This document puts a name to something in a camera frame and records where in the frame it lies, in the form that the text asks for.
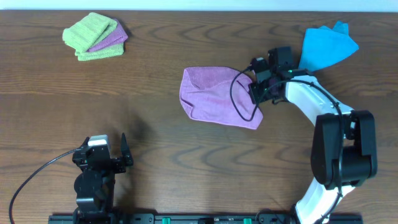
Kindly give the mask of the purple microfiber cloth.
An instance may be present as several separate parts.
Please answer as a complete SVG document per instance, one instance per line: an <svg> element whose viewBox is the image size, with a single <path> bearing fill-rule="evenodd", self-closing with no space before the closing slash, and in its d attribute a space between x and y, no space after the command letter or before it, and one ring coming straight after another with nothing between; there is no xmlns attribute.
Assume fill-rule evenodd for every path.
<svg viewBox="0 0 398 224"><path fill-rule="evenodd" d="M180 103L190 119L257 129L263 119L249 95L252 80L229 67L187 67Z"/></svg>

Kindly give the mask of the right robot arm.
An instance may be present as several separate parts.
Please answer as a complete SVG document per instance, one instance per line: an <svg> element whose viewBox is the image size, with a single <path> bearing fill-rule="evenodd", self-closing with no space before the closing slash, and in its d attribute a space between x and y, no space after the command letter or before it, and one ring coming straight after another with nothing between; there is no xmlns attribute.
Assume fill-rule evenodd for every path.
<svg viewBox="0 0 398 224"><path fill-rule="evenodd" d="M297 68L290 47L269 50L267 59L253 58L248 70L256 76L249 85L253 104L289 102L315 127L313 180L284 223L335 222L332 213L343 197L377 173L374 116L341 103L312 72Z"/></svg>

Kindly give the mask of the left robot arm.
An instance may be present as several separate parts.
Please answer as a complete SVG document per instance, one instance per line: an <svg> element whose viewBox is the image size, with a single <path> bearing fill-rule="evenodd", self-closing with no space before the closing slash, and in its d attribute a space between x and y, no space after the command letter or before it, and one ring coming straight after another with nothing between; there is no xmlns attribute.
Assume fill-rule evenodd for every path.
<svg viewBox="0 0 398 224"><path fill-rule="evenodd" d="M134 164L126 135L121 135L121 156L110 156L107 135L87 137L73 153L72 161L81 169L76 178L77 208L73 223L119 223L120 212L114 209L115 175L125 173Z"/></svg>

